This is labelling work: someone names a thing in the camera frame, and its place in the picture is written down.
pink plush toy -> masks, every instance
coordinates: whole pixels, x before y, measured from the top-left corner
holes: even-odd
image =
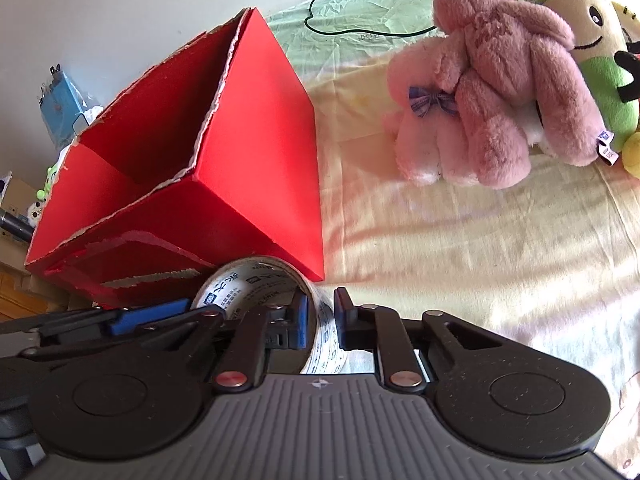
[[[442,174],[462,186],[478,182],[453,96],[465,66],[464,44],[451,48],[445,38],[424,38],[389,62],[389,93],[402,110],[384,118],[385,129],[398,135],[396,161],[408,180],[433,184]]]
[[[523,130],[509,105],[537,100],[549,155],[574,166],[596,159],[604,123],[568,50],[571,28],[552,10],[518,0],[433,0],[434,21],[449,37],[443,49],[465,59],[456,103],[468,157],[480,184],[500,189],[530,171]],[[435,83],[441,84],[439,75]]]

yellow plush ball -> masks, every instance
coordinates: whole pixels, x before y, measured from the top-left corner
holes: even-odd
[[[640,132],[626,140],[622,148],[622,165],[634,177],[640,178]]]

screw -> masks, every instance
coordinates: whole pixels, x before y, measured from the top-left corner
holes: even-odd
[[[408,370],[396,372],[390,377],[391,383],[402,388],[413,388],[422,382],[422,377]]]
[[[227,388],[237,388],[238,386],[245,384],[247,381],[248,379],[245,374],[236,371],[222,372],[216,377],[216,382],[220,386],[225,386]]]

plaid bow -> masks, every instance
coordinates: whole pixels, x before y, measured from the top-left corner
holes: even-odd
[[[446,92],[434,92],[422,86],[409,86],[409,102],[411,110],[418,117],[424,117],[431,108],[431,105],[438,105],[444,113],[457,115],[458,105],[453,94]]]

red cardboard box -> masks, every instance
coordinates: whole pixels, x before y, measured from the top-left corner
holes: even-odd
[[[78,137],[26,266],[138,306],[251,254],[324,277],[314,110],[256,9],[149,69]]]

